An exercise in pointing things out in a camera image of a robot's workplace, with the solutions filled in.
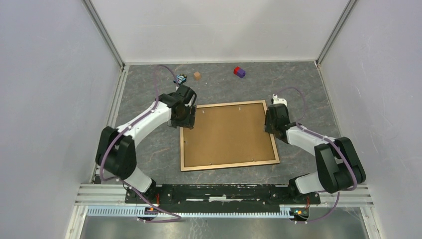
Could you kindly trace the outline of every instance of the small wooden cube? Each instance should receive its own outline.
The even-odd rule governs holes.
[[[195,78],[195,80],[199,80],[200,78],[201,78],[201,74],[197,71],[197,72],[195,72],[194,73],[194,78]]]

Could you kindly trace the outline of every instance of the white wall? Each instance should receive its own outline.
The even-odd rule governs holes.
[[[422,2],[361,0],[322,76],[350,137],[386,238],[422,233]]]
[[[347,0],[92,0],[126,62],[315,60]]]
[[[64,237],[118,73],[80,0],[0,1],[0,238]]]

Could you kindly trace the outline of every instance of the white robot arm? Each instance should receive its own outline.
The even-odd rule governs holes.
[[[105,162],[105,170],[135,187],[141,193],[155,187],[155,182],[136,166],[135,149],[139,143],[155,128],[168,122],[173,127],[193,128],[196,107],[196,93],[187,86],[181,85],[176,92],[162,94],[159,101],[154,102],[146,111],[130,122],[117,128],[106,127],[100,138],[96,161],[101,163],[111,141],[123,130],[128,130],[119,139]],[[285,143],[298,146],[316,157],[317,172],[303,175],[289,181],[292,196],[304,195],[315,191],[334,193],[353,185],[350,173],[344,164],[337,164],[339,157],[332,146],[323,138],[304,131],[303,126],[290,123],[287,102],[273,96],[273,104],[268,107],[265,118],[265,131],[272,133]],[[139,121],[140,117],[151,113]],[[365,172],[353,148],[346,137],[338,139],[327,137],[340,148],[353,169],[357,183],[365,181]]]

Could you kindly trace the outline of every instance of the red and purple block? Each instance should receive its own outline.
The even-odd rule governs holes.
[[[242,68],[238,67],[238,66],[236,66],[236,68],[234,69],[233,73],[235,75],[237,75],[238,77],[240,77],[240,78],[243,78],[246,75],[246,71],[243,70]]]

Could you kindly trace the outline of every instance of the cork board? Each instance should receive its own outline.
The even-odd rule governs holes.
[[[266,110],[265,101],[198,106],[195,127],[181,128],[181,171],[280,163]]]

